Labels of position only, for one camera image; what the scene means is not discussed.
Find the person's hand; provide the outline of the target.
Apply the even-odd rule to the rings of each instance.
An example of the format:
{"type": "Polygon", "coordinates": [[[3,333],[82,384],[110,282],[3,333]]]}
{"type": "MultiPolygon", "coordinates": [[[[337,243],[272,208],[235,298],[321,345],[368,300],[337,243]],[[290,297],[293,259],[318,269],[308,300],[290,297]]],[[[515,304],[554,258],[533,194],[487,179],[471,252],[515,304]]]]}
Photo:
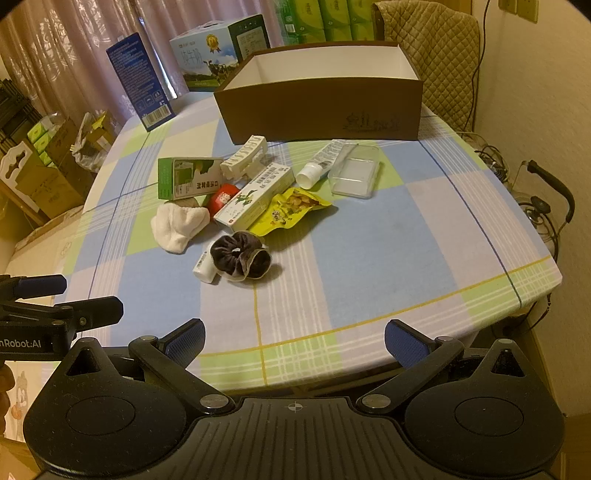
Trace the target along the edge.
{"type": "Polygon", "coordinates": [[[0,435],[6,431],[6,415],[10,409],[8,392],[15,386],[15,378],[12,370],[4,362],[0,367],[0,435]]]}

